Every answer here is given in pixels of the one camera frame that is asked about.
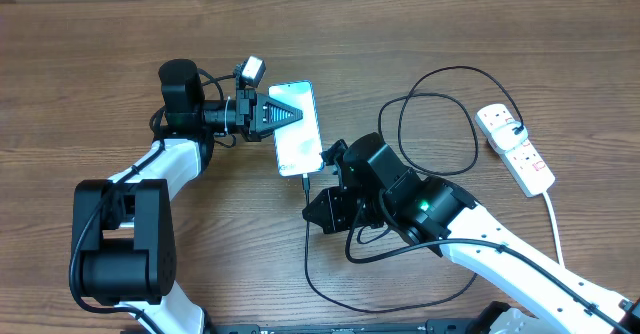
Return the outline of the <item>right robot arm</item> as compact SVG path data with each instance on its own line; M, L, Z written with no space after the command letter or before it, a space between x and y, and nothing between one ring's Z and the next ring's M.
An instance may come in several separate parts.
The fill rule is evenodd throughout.
M404 241L463 266L501 289L558 333L636 333L639 304L562 267L502 225L468 191L419 177L377 133L321 155L339 183L302 211L324 233L387 226Z

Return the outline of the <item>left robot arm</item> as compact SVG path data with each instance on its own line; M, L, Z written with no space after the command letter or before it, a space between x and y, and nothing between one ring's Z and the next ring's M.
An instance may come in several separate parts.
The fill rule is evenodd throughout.
M266 66L251 56L230 74L234 98L205 97L219 85L189 59L158 71L164 105L149 121L150 150L108 179L74 192L69 288L95 314L128 313L149 333L212 333L207 311L176 281L171 201L208 167L225 136L259 142L302 119L301 110L257 92Z

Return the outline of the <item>Samsung Galaxy smartphone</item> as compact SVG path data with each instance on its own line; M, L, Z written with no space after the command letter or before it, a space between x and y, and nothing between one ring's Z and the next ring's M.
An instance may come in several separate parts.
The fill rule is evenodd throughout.
M323 169L322 143L313 87L310 81L273 85L271 98L302 111L302 118L274 131L278 172L283 177Z

